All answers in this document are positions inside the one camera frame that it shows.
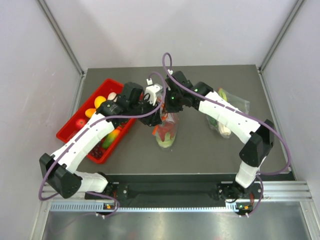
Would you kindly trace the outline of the clear zip bag red slider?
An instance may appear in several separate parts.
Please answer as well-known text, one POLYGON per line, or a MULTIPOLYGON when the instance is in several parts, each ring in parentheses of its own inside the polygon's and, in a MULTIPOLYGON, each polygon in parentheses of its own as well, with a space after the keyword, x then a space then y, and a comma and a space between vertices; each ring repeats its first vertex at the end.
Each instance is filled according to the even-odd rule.
POLYGON ((154 127, 152 135, 162 149, 169 149, 176 139, 179 122, 178 114, 168 113, 163 103, 160 107, 160 118, 161 123, 154 127))

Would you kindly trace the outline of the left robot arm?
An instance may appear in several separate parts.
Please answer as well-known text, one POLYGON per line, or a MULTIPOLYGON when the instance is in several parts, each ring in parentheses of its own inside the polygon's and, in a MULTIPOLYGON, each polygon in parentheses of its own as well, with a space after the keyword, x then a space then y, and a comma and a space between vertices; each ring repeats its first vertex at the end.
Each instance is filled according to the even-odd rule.
POLYGON ((77 168, 90 151, 118 126, 139 119, 151 127, 158 124, 161 105, 157 97, 165 93, 155 83, 146 88, 128 82, 115 99, 100 104, 89 121, 63 147, 39 159, 42 177, 64 199, 77 192, 96 192, 109 198, 114 187, 101 173, 78 172, 77 168))

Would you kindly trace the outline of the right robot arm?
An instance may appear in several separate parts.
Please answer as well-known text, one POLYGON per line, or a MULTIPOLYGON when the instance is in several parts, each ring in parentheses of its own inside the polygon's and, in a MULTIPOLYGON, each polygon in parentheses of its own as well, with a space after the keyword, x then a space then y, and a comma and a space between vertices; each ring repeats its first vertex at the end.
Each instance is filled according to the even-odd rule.
POLYGON ((168 85, 165 109, 169 113, 178 113, 184 107, 194 108, 226 126, 244 144, 239 153, 241 163, 233 192, 237 197, 245 198, 251 193, 256 174, 273 148, 274 124, 270 120, 258 123, 250 119, 206 83, 193 85, 180 70, 168 70, 165 81, 168 85))

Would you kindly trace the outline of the fake white radish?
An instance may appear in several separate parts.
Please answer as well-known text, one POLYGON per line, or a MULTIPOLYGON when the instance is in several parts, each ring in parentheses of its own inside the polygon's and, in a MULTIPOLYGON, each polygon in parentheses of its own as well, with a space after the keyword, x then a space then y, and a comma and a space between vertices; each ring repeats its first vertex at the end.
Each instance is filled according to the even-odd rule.
POLYGON ((107 97, 107 100, 110 100, 110 101, 115 101, 116 99, 117 99, 117 93, 115 92, 111 92, 107 97))

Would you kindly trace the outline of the fake cabbage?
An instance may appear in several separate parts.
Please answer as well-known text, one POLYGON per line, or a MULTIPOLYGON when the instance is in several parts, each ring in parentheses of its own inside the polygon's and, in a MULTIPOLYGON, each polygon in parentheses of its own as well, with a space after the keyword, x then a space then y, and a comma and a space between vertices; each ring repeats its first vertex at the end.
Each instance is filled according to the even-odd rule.
POLYGON ((159 136, 155 137, 157 144, 163 149, 170 148, 173 145, 175 138, 176 138, 175 135, 171 137, 170 134, 165 135, 164 141, 162 141, 162 139, 159 136))

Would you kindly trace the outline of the fake green cucumber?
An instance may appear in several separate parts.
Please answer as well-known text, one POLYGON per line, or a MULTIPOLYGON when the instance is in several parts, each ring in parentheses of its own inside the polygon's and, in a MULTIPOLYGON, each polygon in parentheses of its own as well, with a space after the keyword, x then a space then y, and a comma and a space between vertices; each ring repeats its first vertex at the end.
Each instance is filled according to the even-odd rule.
POLYGON ((218 121, 215 118, 209 116, 208 121, 212 126, 214 126, 214 127, 218 126, 218 121))

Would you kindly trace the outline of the fake lemon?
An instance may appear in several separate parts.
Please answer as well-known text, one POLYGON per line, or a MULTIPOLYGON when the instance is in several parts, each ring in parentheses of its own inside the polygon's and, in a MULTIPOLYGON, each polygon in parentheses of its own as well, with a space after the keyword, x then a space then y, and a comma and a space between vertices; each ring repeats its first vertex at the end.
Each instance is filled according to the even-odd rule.
POLYGON ((107 99, 104 96, 97 96, 94 100, 94 107, 97 109, 100 107, 100 105, 105 102, 107 99))

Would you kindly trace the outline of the fake mango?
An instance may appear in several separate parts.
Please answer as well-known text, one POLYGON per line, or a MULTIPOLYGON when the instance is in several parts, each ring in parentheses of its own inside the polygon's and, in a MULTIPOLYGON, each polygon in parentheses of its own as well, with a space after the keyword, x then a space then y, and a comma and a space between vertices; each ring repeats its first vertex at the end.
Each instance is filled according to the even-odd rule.
POLYGON ((118 137, 118 135, 120 134, 120 130, 119 129, 115 129, 113 130, 111 133, 109 133, 105 139, 104 142, 102 143, 101 147, 103 149, 108 149, 111 144, 115 141, 115 139, 118 137))

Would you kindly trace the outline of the fake orange fruit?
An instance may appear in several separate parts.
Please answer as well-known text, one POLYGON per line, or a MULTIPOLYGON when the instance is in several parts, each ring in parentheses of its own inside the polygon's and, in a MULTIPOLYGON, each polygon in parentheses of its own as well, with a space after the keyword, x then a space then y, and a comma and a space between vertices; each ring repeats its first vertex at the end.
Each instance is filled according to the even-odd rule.
POLYGON ((84 112, 84 114, 85 114, 85 116, 87 117, 87 118, 91 118, 92 116, 93 116, 93 114, 95 114, 96 113, 96 108, 88 108, 85 112, 84 112))

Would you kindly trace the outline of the fake leek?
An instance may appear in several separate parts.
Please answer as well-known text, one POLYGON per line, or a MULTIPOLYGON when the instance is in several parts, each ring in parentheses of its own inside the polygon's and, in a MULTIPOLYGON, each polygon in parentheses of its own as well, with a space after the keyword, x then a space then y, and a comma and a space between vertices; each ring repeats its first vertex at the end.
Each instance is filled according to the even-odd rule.
MULTIPOLYGON (((224 101, 228 101, 226 92, 222 88, 218 89, 218 94, 224 101)), ((229 138, 232 134, 232 131, 220 122, 217 123, 217 129, 220 135, 224 138, 229 138)))

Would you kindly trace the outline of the fake dark grapes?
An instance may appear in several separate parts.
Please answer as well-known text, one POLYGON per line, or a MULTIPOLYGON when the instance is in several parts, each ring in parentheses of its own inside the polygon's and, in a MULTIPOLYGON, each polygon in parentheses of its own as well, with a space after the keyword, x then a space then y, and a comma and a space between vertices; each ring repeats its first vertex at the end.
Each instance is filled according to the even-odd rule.
POLYGON ((97 143, 93 149, 89 152, 89 154, 95 158, 95 159, 100 159, 103 156, 103 152, 102 152, 102 147, 101 147, 101 143, 97 143))

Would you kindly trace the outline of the fake red apple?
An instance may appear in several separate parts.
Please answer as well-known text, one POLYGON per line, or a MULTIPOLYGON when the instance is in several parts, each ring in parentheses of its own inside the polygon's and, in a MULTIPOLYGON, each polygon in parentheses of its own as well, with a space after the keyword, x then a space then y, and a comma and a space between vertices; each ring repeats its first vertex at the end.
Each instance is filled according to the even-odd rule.
POLYGON ((87 121, 83 118, 79 118, 75 121, 75 127, 76 129, 80 130, 86 125, 87 121))

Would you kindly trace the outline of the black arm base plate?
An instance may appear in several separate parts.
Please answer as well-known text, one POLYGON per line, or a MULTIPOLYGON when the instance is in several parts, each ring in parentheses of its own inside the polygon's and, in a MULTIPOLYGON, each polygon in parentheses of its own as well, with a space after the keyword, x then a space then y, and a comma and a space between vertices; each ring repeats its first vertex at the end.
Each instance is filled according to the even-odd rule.
POLYGON ((244 189, 235 185, 235 174, 111 174, 102 192, 121 207, 222 207, 225 203, 252 203, 262 194, 259 182, 244 189))

